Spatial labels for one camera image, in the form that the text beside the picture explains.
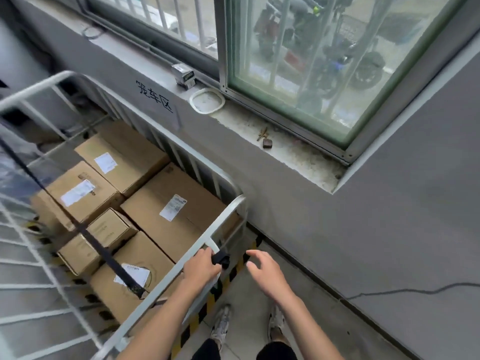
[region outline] metal cart rail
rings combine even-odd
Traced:
[[[57,85],[66,80],[73,79],[80,84],[85,91],[89,94],[89,97],[101,106],[106,112],[105,114],[85,114],[75,108],[70,100],[63,95],[58,89]],[[118,119],[125,121],[129,126],[140,132],[153,144],[157,145],[160,149],[165,151],[171,158],[171,161],[176,163],[182,170],[192,176],[199,184],[207,188],[212,194],[222,200],[227,207],[219,215],[218,218],[208,227],[208,229],[199,237],[199,239],[190,247],[190,249],[183,255],[183,257],[175,264],[173,269],[163,278],[163,280],[151,291],[151,293],[141,302],[141,304],[135,309],[135,311],[128,317],[128,319],[121,324],[118,329],[111,335],[109,339],[102,343],[99,336],[89,322],[83,316],[81,310],[71,303],[69,297],[66,294],[66,289],[71,287],[68,284],[62,284],[58,278],[52,272],[52,267],[46,262],[44,255],[41,255],[42,248],[34,244],[31,240],[31,235],[39,235],[37,231],[33,231],[23,226],[23,223],[35,215],[30,205],[22,197],[15,197],[5,192],[0,193],[0,213],[6,219],[6,222],[0,223],[0,226],[5,226],[15,230],[18,235],[17,239],[11,239],[10,237],[0,237],[0,248],[3,244],[19,245],[27,248],[33,255],[35,261],[19,261],[0,259],[0,264],[9,266],[36,266],[45,271],[45,274],[50,280],[50,284],[19,284],[9,283],[0,284],[0,291],[2,290],[32,290],[32,289],[57,289],[60,296],[67,303],[68,308],[58,311],[47,311],[40,313],[28,313],[11,317],[0,318],[0,326],[3,324],[12,324],[22,321],[34,321],[41,318],[45,318],[53,315],[61,315],[63,313],[73,314],[78,323],[85,329],[87,335],[79,338],[57,344],[26,356],[18,357],[18,359],[39,359],[50,354],[67,349],[71,346],[77,345],[86,341],[93,341],[98,348],[98,352],[94,355],[93,359],[100,360],[105,359],[115,351],[121,351],[128,343],[126,338],[128,331],[134,326],[135,323],[147,312],[147,310],[153,305],[160,294],[167,288],[167,286],[177,277],[181,272],[183,265],[189,260],[202,246],[210,246],[214,252],[219,251],[218,244],[225,246],[235,235],[242,235],[245,230],[246,218],[247,218],[247,202],[241,189],[234,183],[233,179],[217,165],[212,163],[209,159],[201,155],[195,149],[184,143],[181,139],[162,127],[158,122],[154,121],[147,114],[140,111],[138,108],[127,102],[117,93],[102,85],[98,81],[85,75],[80,75],[72,71],[60,72],[50,78],[47,78],[39,83],[36,83],[24,90],[21,90],[9,97],[0,101],[0,114],[8,111],[11,108],[21,105],[27,102],[27,100],[40,94],[45,90],[53,89],[59,94],[64,102],[78,113],[78,122],[81,125],[75,133],[67,135],[64,131],[57,128],[52,124],[46,116],[43,116],[38,111],[34,112],[33,118],[37,121],[41,121],[45,126],[48,126],[51,131],[55,132],[64,141],[55,147],[54,149],[42,153],[37,150],[34,153],[38,156],[36,159],[31,160],[28,163],[30,169],[38,167],[49,167],[51,171],[56,171],[54,175],[57,177],[67,169],[75,164],[59,162],[53,158],[54,154],[62,150],[63,147],[69,146],[75,147],[75,139],[81,137],[88,131],[95,131],[95,126],[105,119]],[[7,134],[10,139],[13,139],[16,144],[30,146],[23,138],[10,131],[8,128],[0,125],[1,132]],[[3,180],[0,183],[11,180],[12,177],[21,178],[26,180],[27,177],[23,171],[19,168],[12,168],[11,166],[3,165],[1,169],[6,169],[8,174],[3,176]],[[237,225],[235,230],[229,237],[220,237],[221,225],[230,217],[230,215],[236,212],[241,218],[241,222]],[[198,308],[202,302],[205,301],[208,292],[212,289],[216,280],[210,285],[204,288],[201,295],[195,299],[194,304],[189,309],[184,323],[187,321],[193,311]],[[9,344],[0,335],[0,352],[1,358],[4,356],[7,359],[15,359],[12,351],[9,348]]]

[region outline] hand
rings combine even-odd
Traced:
[[[201,248],[183,266],[183,280],[198,293],[222,271],[220,264],[212,264],[212,255],[212,248]]]
[[[247,254],[260,261],[260,269],[251,261],[247,262],[247,268],[265,295],[277,304],[291,298],[292,295],[295,296],[285,280],[280,266],[269,253],[260,250],[247,250]]]

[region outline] window frame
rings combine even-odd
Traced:
[[[231,53],[231,48],[228,48],[228,43],[232,38],[228,37],[227,0],[213,0],[218,61],[169,35],[168,32],[149,26],[141,18],[119,10],[113,4],[104,3],[105,5],[103,5],[105,9],[114,10],[115,17],[112,20],[111,17],[107,19],[95,13],[91,9],[91,0],[77,0],[77,2],[81,13],[86,17],[117,35],[127,38],[169,65],[179,62],[188,64],[195,71],[196,78],[202,83],[219,89],[225,97],[345,165],[352,164],[480,30],[480,18],[477,17],[480,14],[480,0],[460,1],[459,5],[451,10],[448,21],[442,25],[439,33],[433,37],[420,57],[412,62],[408,71],[399,78],[399,82],[385,95],[384,100],[378,104],[372,117],[364,126],[360,127],[357,136],[347,147],[342,149],[283,114],[273,111],[261,102],[257,102],[229,86],[228,54]],[[145,38],[138,36],[143,32],[149,33],[152,40],[156,41],[158,45],[162,45],[162,50],[148,43]]]

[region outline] person's left arm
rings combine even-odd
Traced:
[[[118,360],[167,360],[188,309],[202,289],[222,270],[212,264],[211,248],[200,249],[183,266],[184,278],[158,313],[138,333]]]

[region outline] sneaker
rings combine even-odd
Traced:
[[[273,304],[270,309],[270,318],[268,320],[268,329],[267,329],[267,338],[269,342],[272,342],[272,328],[278,328],[281,333],[283,333],[283,328],[285,327],[285,316],[283,315],[280,308]]]
[[[217,313],[215,318],[215,324],[213,325],[212,332],[210,333],[210,338],[216,340],[220,344],[219,350],[222,350],[223,344],[225,343],[225,338],[227,337],[227,332],[229,330],[231,316],[231,305],[225,304]]]

